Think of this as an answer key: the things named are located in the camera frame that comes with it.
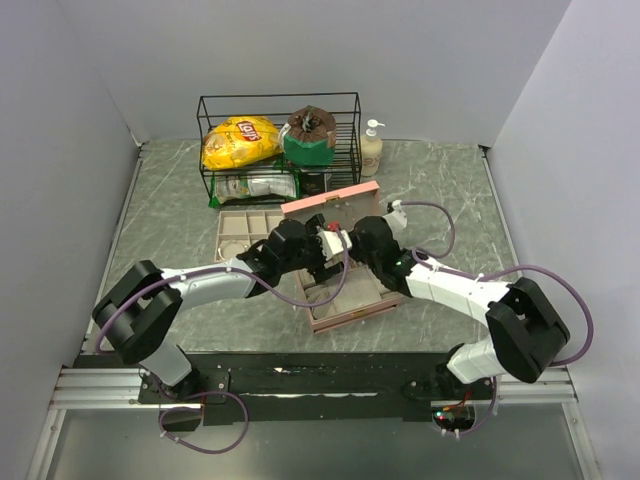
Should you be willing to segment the pink jewelry tray insert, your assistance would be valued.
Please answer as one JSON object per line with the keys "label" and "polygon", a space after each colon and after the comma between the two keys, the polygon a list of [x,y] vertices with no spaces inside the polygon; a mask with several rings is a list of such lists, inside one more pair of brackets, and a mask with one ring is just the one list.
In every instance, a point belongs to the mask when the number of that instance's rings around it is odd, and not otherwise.
{"label": "pink jewelry tray insert", "polygon": [[226,261],[267,239],[283,220],[280,210],[222,211],[216,236],[214,260]]}

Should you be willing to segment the pink jewelry box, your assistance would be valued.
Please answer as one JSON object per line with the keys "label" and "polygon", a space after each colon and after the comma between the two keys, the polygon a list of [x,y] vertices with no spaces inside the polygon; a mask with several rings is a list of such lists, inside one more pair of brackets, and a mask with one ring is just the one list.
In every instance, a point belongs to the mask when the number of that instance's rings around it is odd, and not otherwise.
{"label": "pink jewelry box", "polygon": [[[321,214],[327,225],[336,222],[346,232],[366,216],[380,214],[379,185],[369,181],[284,204],[286,219],[306,223]],[[305,270],[294,273],[296,295],[307,305],[304,312],[314,334],[365,319],[395,308],[402,295],[384,287],[363,263],[352,260],[343,286],[341,273],[318,283]]]}

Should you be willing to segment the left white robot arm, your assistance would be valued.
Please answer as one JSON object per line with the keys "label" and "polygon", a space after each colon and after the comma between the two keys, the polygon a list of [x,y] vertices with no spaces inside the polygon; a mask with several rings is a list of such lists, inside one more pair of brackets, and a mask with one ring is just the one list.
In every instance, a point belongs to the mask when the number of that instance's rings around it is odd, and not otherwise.
{"label": "left white robot arm", "polygon": [[163,394],[185,402],[200,391],[197,368],[166,336],[182,312],[220,300],[273,293],[283,275],[305,269],[321,273],[328,261],[347,258],[348,234],[325,229],[322,218],[303,224],[285,219],[267,238],[226,261],[189,269],[160,269],[136,263],[92,312],[100,332],[126,365],[146,370]]}

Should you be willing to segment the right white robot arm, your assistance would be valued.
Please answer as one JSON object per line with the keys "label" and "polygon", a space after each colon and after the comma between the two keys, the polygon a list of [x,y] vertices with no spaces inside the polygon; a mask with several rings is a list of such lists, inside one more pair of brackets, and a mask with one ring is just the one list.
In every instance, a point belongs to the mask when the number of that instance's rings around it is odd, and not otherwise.
{"label": "right white robot arm", "polygon": [[366,264],[387,289],[435,302],[479,322],[489,334],[452,348],[439,367],[437,386],[456,399],[472,383],[509,374],[534,383],[570,340],[570,332],[540,286],[466,277],[395,240],[381,216],[366,216],[349,233],[355,260]]}

